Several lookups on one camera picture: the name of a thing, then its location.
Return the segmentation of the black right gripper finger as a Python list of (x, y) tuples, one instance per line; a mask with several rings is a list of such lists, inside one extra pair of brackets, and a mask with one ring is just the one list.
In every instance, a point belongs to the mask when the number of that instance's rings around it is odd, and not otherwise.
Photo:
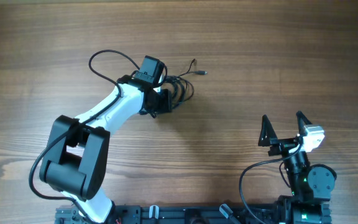
[(304, 128), (306, 125), (312, 124), (312, 122), (311, 122), (301, 111), (298, 111), (298, 112), (296, 113), (296, 117), (297, 117), (297, 123), (298, 123), (299, 134), (300, 134), (300, 135), (303, 135), (303, 133), (304, 133), (303, 128)]
[(278, 137), (274, 131), (274, 128), (265, 114), (262, 117), (261, 131), (258, 141), (258, 146), (268, 147), (278, 144)]

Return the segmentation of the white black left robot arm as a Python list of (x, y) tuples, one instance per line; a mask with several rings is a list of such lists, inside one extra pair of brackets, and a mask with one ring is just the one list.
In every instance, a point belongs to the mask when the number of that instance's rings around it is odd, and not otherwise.
[(39, 178), (71, 201), (85, 223), (119, 223), (114, 202), (101, 185), (106, 174), (109, 140), (134, 114), (155, 117), (171, 110), (168, 90), (161, 90), (167, 66), (145, 56), (130, 75), (116, 80), (113, 91), (91, 110), (53, 123), (46, 148), (33, 166)]

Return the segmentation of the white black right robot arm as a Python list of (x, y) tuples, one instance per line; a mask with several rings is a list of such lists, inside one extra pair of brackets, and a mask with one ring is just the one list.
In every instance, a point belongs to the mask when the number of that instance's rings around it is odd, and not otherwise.
[(337, 179), (336, 172), (324, 164), (310, 164), (307, 153), (319, 147), (324, 129), (312, 124), (298, 111), (298, 134), (293, 138), (279, 139), (267, 115), (262, 117), (258, 145), (269, 147), (269, 156), (281, 156), (287, 174), (290, 196), (280, 196), (274, 205), (275, 223), (332, 222), (328, 202)]

